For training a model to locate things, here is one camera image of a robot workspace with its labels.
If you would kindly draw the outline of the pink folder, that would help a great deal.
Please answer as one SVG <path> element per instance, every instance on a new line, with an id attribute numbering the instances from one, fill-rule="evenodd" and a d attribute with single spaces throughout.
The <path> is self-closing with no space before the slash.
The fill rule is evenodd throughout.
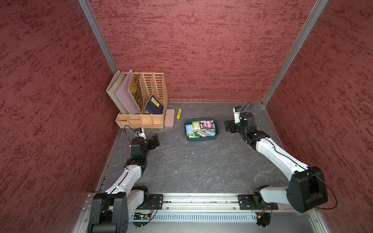
<path id="1" fill-rule="evenodd" d="M 124 81 L 116 92 L 118 99 L 123 104 L 128 114 L 140 114 L 140 108 L 131 93 L 131 81 L 134 75 L 135 73 L 133 70 L 127 72 Z"/>

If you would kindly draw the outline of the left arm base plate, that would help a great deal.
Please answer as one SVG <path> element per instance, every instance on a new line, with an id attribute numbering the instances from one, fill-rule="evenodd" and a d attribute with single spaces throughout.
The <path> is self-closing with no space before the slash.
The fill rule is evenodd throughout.
<path id="1" fill-rule="evenodd" d="M 145 197 L 144 202 L 138 207 L 139 210 L 161 210 L 163 207 L 163 194 L 149 194 Z"/>

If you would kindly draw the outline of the green tissue pack bottom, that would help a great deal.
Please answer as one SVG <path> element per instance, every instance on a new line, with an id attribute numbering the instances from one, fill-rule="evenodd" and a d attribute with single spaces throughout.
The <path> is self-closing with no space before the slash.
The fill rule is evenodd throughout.
<path id="1" fill-rule="evenodd" d="M 188 134 L 188 137 L 189 138 L 200 138 L 200 135 L 199 134 L 195 134 L 195 133 L 191 133 L 191 134 Z"/>

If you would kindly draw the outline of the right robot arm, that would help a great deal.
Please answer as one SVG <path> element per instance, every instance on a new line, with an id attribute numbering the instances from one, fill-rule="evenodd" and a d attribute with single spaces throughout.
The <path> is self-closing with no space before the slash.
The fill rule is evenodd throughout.
<path id="1" fill-rule="evenodd" d="M 233 108 L 234 119 L 225 121 L 225 130 L 239 133 L 244 142 L 269 159 L 289 181 L 286 187 L 262 186 L 256 189 L 250 202 L 257 209 L 269 204 L 290 205 L 299 213 L 328 202 L 327 185 L 320 168 L 310 167 L 280 148 L 268 134 L 257 129 L 254 115 Z"/>

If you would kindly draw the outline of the aluminium front rail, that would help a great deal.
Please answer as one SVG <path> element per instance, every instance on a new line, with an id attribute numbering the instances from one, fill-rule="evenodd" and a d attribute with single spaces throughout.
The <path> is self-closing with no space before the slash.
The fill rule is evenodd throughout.
<path id="1" fill-rule="evenodd" d="M 155 216 L 124 226 L 129 233 L 216 232 L 216 233 L 329 233 L 319 209 L 299 213 L 289 205 L 270 203 L 265 209 L 269 225 L 257 225 L 257 215 L 249 194 L 236 193 L 163 193 L 153 194 Z"/>

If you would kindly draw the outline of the beige folder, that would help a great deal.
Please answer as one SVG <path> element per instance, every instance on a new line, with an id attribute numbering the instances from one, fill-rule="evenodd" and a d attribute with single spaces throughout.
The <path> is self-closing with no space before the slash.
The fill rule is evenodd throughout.
<path id="1" fill-rule="evenodd" d="M 119 112 L 121 114 L 127 114 L 128 112 L 118 99 L 116 92 L 124 81 L 125 77 L 126 75 L 123 71 L 117 70 L 106 89 L 107 94 L 109 95 L 115 106 L 119 109 Z"/>

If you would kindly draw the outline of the pink Kuromi tissue pack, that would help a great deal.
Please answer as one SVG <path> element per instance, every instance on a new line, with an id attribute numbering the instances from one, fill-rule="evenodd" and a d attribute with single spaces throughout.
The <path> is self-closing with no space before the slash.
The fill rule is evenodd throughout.
<path id="1" fill-rule="evenodd" d="M 216 128 L 214 120 L 207 120 L 207 128 L 208 129 L 215 129 Z"/>

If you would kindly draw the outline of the teal storage box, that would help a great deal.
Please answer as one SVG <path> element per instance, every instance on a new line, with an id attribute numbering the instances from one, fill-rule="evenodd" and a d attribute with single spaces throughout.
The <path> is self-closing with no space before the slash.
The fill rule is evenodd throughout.
<path id="1" fill-rule="evenodd" d="M 189 142 L 215 140 L 219 135 L 218 124 L 213 118 L 188 120 L 184 124 L 184 130 Z"/>

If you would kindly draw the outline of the green tissue pack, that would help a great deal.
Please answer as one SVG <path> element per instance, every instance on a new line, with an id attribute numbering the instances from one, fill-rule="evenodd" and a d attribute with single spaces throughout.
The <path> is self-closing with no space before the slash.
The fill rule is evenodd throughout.
<path id="1" fill-rule="evenodd" d="M 199 134 L 195 134 L 195 133 L 191 133 L 191 134 L 188 134 L 188 137 L 189 138 L 200 138 L 200 135 Z"/>
<path id="2" fill-rule="evenodd" d="M 193 121 L 192 128 L 194 132 L 200 131 L 201 130 L 200 121 Z"/>

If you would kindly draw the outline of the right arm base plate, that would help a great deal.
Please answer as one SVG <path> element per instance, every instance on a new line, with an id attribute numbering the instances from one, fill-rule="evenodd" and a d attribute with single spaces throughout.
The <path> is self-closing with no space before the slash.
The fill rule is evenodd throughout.
<path id="1" fill-rule="evenodd" d="M 258 194 L 240 194 L 237 197 L 240 210 L 278 210 L 276 203 L 266 203 Z"/>

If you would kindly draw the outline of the blue tissue pack bottom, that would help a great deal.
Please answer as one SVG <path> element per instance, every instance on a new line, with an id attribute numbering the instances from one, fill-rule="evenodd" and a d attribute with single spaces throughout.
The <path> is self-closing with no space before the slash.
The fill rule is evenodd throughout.
<path id="1" fill-rule="evenodd" d="M 211 131 L 211 130 L 205 130 L 205 133 L 210 137 L 213 137 L 213 136 L 216 136 L 216 132 L 215 131 Z"/>

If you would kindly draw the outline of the pink eraser case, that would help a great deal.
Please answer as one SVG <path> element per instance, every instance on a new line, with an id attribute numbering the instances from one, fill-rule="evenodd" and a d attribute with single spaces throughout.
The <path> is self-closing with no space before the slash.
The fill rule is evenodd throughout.
<path id="1" fill-rule="evenodd" d="M 165 114 L 164 126 L 166 128 L 171 128 L 174 126 L 175 110 L 167 109 Z"/>

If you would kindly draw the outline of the blue tissue pack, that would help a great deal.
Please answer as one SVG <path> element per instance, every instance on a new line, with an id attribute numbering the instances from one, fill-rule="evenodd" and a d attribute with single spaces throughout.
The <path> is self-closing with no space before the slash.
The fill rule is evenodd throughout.
<path id="1" fill-rule="evenodd" d="M 192 124 L 185 125 L 186 135 L 189 136 L 190 134 L 194 134 L 194 129 Z"/>
<path id="2" fill-rule="evenodd" d="M 216 136 L 216 132 L 215 131 L 211 131 L 211 130 L 205 130 L 205 133 L 210 137 L 213 137 L 213 136 Z"/>

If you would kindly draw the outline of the pink Kuromi pack bottom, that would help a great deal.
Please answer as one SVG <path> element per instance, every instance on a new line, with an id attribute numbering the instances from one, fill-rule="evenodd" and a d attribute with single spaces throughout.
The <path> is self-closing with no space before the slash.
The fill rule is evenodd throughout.
<path id="1" fill-rule="evenodd" d="M 208 134 L 202 131 L 198 131 L 197 134 L 199 134 L 200 137 L 208 137 Z"/>

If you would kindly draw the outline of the dark blue notebook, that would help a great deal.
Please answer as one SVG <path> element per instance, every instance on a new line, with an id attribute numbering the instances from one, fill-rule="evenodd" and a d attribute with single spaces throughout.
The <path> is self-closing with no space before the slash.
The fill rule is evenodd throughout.
<path id="1" fill-rule="evenodd" d="M 151 95 L 149 100 L 145 104 L 144 108 L 149 114 L 152 115 L 161 115 L 164 111 L 164 106 L 161 104 L 160 101 L 154 96 Z"/>

